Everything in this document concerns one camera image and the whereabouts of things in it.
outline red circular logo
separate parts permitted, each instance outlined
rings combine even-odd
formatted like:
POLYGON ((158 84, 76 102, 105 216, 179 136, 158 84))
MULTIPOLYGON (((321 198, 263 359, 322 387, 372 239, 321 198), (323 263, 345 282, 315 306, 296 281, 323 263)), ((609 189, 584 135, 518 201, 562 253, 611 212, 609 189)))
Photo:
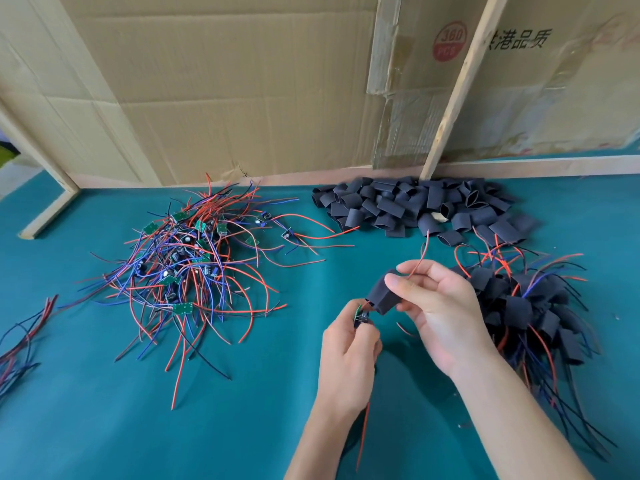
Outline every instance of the red circular logo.
POLYGON ((447 23, 433 41, 433 58, 447 62, 460 53, 467 42, 467 26, 460 22, 447 23))

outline hand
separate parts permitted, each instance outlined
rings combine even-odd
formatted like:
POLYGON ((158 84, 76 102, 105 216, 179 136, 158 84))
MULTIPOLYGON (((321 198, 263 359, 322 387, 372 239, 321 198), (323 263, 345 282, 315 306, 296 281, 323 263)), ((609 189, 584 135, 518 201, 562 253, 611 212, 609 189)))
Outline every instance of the hand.
MULTIPOLYGON (((417 260, 406 261, 396 269, 409 274, 416 265, 417 260)), ((413 320, 427 352, 446 375, 451 377, 461 363, 497 354, 476 292, 459 274, 424 260, 411 278, 388 274, 385 283, 403 299, 396 309, 413 320)))
POLYGON ((353 328, 364 299, 353 299, 324 331, 315 408, 353 423, 371 397, 374 365, 382 351, 380 332, 370 323, 353 328))

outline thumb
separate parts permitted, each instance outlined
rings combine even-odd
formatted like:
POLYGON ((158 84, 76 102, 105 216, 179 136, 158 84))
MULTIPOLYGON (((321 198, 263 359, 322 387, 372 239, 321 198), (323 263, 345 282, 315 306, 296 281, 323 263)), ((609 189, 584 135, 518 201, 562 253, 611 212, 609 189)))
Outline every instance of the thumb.
POLYGON ((441 308, 440 293, 427 290, 403 276, 388 273, 385 276, 385 284, 393 293, 420 307, 425 313, 436 313, 441 308))
POLYGON ((380 331, 371 323, 362 323, 356 329, 356 336, 351 343, 348 354, 359 357, 374 358, 376 343, 380 340, 380 331))

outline forearm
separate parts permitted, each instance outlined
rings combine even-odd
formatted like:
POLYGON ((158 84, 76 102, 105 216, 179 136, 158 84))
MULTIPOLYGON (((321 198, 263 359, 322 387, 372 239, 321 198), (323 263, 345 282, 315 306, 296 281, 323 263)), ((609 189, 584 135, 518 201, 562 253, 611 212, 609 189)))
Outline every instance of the forearm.
POLYGON ((497 475, 502 479, 590 479, 591 475, 498 354, 452 375, 497 475))
POLYGON ((352 423, 349 419, 336 417, 321 404, 315 404, 285 480, 334 479, 352 423))

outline green table surface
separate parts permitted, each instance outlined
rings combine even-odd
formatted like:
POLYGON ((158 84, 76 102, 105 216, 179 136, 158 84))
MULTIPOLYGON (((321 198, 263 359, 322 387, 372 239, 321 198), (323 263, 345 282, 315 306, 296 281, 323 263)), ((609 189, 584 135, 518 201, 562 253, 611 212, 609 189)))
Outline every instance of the green table surface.
MULTIPOLYGON (((575 368, 588 418, 620 448, 610 462, 573 442, 599 479, 640 477, 640 320, 638 318, 640 176, 511 180, 519 208, 544 225, 528 247, 557 255, 582 252, 586 283, 578 290, 585 317, 605 354, 575 368)), ((16 237, 60 192, 39 175, 0 201, 0 328, 41 309, 47 296, 62 303, 79 295, 75 281, 111 265, 93 258, 128 256, 123 242, 164 213, 180 189, 84 191, 36 241, 16 237)), ((299 196, 278 210, 318 217, 308 187, 264 188, 270 198, 299 196)), ((294 229, 322 229, 294 217, 294 229)), ((167 330, 142 360, 136 349, 113 359, 136 335, 126 306, 85 303, 52 318, 39 335, 36 360, 0 404, 2 479, 277 479, 282 478, 314 399, 322 331, 351 298, 363 297, 385 270, 415 258, 422 238, 388 239, 354 232, 333 241, 354 248, 322 250, 320 264, 260 270, 288 307, 258 317, 244 343, 228 346, 212 334, 203 354, 228 371, 228 382, 199 359, 184 368, 177 408, 170 411, 176 367, 164 372, 177 339, 167 330)), ((296 250, 288 262, 310 260, 296 250)), ((429 257, 454 264, 452 249, 434 240, 429 257)), ((378 317, 385 351, 378 361, 362 464, 344 459, 343 479, 466 479, 495 474, 455 388, 421 344, 396 327, 412 324, 396 312, 378 317)), ((248 318, 221 328, 234 342, 248 318)))

